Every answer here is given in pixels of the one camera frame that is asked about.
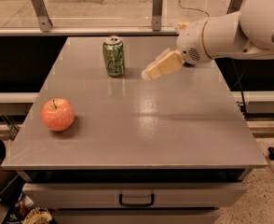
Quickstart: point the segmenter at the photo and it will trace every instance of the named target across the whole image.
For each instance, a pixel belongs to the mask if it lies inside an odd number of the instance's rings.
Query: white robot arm
[[[274,0],[247,0],[238,12],[191,22],[178,33],[177,50],[151,63],[143,71],[144,79],[167,75],[184,62],[207,63],[224,57],[274,59]]]

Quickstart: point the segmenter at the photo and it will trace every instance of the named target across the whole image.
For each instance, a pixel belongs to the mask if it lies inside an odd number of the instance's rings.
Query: red apple
[[[62,98],[45,102],[41,110],[43,123],[52,131],[64,131],[75,120],[75,111],[72,104]]]

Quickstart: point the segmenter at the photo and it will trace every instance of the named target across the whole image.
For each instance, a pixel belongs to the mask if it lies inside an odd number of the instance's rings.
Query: green soda can
[[[103,43],[103,58],[110,77],[120,77],[125,74],[124,45],[118,36],[112,35],[106,38]]]

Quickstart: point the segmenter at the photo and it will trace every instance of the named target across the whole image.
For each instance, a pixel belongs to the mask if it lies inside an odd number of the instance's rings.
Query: apple stem
[[[57,106],[55,105],[55,103],[54,103],[54,102],[55,102],[55,100],[53,100],[53,105],[54,105],[54,107],[55,107],[55,108],[57,108]]]

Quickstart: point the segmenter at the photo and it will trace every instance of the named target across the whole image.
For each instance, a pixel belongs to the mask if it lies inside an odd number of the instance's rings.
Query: black cable
[[[199,8],[192,8],[192,7],[183,7],[181,5],[181,0],[178,0],[178,6],[184,10],[196,10],[196,11],[200,11],[200,12],[203,12],[204,14],[206,14],[208,17],[210,17],[210,14],[204,10],[201,10]]]
[[[248,117],[247,108],[246,108],[246,102],[245,102],[245,97],[244,97],[244,95],[243,95],[243,89],[242,89],[242,86],[241,86],[241,82],[240,82],[240,77],[239,77],[239,73],[238,73],[238,70],[237,70],[237,66],[235,65],[233,59],[231,59],[231,61],[232,61],[232,63],[233,63],[234,70],[236,71],[236,75],[237,75],[237,78],[238,78],[237,83],[239,83],[239,85],[240,85],[240,94],[241,94],[241,99],[242,99],[242,103],[243,103],[243,112],[244,112],[244,116],[245,116],[245,117]]]

